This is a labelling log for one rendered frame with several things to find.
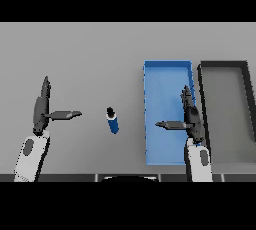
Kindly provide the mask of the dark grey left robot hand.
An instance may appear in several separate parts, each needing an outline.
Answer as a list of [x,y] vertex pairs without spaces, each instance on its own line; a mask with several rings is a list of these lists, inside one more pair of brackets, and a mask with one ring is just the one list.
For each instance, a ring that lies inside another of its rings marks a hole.
[[37,97],[33,111],[33,133],[42,136],[48,127],[49,121],[71,120],[81,116],[81,111],[50,111],[51,83],[48,77],[44,78],[41,93]]

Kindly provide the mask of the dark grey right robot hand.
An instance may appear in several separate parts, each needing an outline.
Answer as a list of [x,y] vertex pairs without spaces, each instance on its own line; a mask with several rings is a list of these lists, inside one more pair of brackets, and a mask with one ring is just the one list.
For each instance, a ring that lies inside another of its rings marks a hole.
[[157,122],[156,126],[162,127],[165,130],[185,130],[187,136],[192,139],[193,143],[199,144],[203,141],[202,122],[188,86],[184,86],[180,97],[183,105],[184,120],[161,121]]

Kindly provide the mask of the dark grey bin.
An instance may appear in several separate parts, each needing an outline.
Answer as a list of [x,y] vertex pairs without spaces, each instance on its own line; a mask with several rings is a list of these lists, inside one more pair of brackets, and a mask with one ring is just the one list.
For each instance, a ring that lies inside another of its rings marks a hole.
[[201,61],[206,145],[217,164],[256,164],[256,103],[248,62]]

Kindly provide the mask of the blue pipe with dark end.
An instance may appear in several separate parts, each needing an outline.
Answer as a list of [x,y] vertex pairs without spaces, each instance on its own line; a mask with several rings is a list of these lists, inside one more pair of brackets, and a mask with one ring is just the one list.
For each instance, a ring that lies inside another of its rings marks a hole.
[[115,113],[115,111],[114,111],[114,109],[112,107],[108,107],[107,108],[106,119],[108,121],[108,125],[110,127],[110,131],[113,134],[117,134],[118,131],[119,131],[118,118],[117,118],[117,114]]

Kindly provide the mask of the blue bin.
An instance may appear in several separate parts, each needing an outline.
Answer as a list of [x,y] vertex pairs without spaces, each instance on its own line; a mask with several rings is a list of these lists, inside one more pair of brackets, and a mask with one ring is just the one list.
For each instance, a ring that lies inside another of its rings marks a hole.
[[148,166],[183,166],[185,130],[165,130],[161,121],[184,121],[181,93],[188,86],[196,102],[190,60],[145,60],[144,129]]

